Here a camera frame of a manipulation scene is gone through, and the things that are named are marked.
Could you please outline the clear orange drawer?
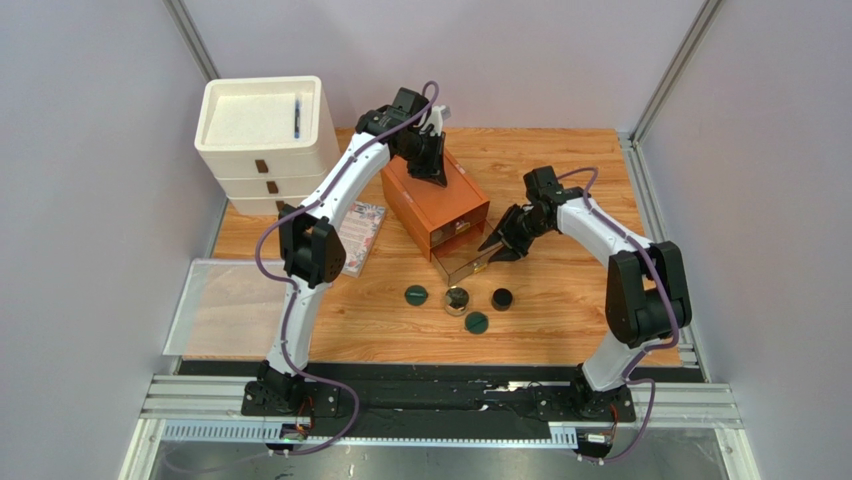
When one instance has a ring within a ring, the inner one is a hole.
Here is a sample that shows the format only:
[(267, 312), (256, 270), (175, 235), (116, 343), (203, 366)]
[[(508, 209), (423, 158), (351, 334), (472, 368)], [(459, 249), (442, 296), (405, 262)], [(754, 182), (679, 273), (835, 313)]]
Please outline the clear orange drawer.
[(454, 286), (463, 279), (477, 274), (487, 267), (496, 246), (480, 250), (479, 247), (491, 235), (491, 229), (473, 228), (438, 245), (432, 250), (431, 262), (447, 286)]

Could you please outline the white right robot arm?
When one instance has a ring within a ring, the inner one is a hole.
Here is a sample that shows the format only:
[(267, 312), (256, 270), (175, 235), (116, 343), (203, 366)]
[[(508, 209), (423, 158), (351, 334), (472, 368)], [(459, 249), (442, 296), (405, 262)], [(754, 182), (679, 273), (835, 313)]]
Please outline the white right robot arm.
[(567, 188), (551, 166), (523, 177), (527, 201), (514, 204), (480, 245), (491, 262), (526, 257), (550, 232), (576, 240), (607, 270), (608, 333), (577, 369), (572, 408), (584, 418), (608, 411), (630, 384), (630, 375), (653, 351), (678, 345), (692, 319), (683, 256), (671, 241), (653, 242), (604, 212), (589, 187)]

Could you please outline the orange drawer box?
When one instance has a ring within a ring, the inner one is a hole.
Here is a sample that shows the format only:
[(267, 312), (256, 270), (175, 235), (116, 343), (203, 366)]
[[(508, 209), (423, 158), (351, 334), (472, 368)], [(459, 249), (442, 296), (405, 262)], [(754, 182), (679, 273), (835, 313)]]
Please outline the orange drawer box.
[(380, 171), (384, 198), (423, 256), (487, 218), (490, 199), (448, 150), (445, 187), (414, 179), (407, 163), (393, 158)]

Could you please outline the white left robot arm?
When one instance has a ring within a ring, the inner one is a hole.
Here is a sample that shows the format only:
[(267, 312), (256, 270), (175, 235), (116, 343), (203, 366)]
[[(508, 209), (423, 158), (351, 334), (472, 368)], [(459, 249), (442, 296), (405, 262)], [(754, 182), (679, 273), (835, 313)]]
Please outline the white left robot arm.
[(256, 246), (261, 248), (272, 232), (278, 234), (283, 274), (271, 273), (260, 259), (255, 263), (264, 276), (285, 283), (287, 290), (279, 336), (256, 379), (245, 386), (242, 414), (295, 415), (307, 405), (310, 376), (305, 368), (317, 315), (346, 260), (339, 230), (370, 180), (399, 156), (413, 166), (416, 177), (445, 185), (444, 115), (438, 95), (434, 81), (420, 92), (401, 88), (391, 104), (362, 115), (328, 177), (300, 205), (283, 205), (278, 219), (258, 240)]

